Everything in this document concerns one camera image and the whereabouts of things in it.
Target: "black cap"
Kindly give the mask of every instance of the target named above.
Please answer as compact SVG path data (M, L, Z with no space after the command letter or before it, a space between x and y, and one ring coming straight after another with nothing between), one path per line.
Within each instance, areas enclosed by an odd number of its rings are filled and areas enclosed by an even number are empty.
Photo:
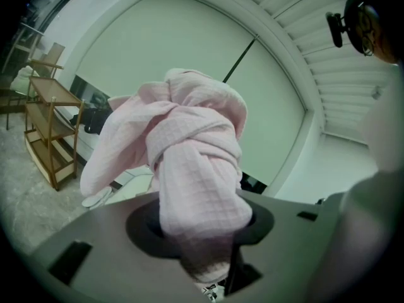
M347 0L343 12L345 30L348 33L349 40L355 49L361 54L364 54L362 38L357 35L355 27L358 24L358 8L363 3L364 0Z

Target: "glasses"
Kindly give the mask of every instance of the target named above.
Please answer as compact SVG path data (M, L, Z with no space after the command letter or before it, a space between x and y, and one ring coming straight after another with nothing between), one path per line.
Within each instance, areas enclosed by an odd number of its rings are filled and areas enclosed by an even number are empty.
M364 50L365 56L372 56L374 46L371 40L366 36L367 33L372 32L373 27L371 23L371 19L367 14L365 14L362 10L359 11L359 26L362 30L362 48Z

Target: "white slipper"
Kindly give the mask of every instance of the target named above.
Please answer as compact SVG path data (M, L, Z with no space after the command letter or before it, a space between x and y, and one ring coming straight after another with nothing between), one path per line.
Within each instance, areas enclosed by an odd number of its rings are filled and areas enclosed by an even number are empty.
M112 192L112 188L110 186L107 186L103 188L101 191L99 191L96 195L89 196L81 202L81 205L84 206L85 208L89 208L91 206L96 205L99 201L110 195Z

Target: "black slot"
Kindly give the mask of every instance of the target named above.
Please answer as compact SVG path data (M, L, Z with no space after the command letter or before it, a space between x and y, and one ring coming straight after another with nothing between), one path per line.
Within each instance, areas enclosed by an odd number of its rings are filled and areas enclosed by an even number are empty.
M316 221L318 215L311 212L301 211L297 216L306 220Z
M69 285L91 249L92 246L86 242L72 242L48 269L49 273L64 284Z

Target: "concrete floor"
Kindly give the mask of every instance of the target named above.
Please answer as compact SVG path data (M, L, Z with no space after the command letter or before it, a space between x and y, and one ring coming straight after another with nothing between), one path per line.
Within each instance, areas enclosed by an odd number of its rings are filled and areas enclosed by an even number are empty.
M39 172L24 142L24 115L0 115L0 219L12 245L31 253L42 241L87 211L78 178L55 191Z

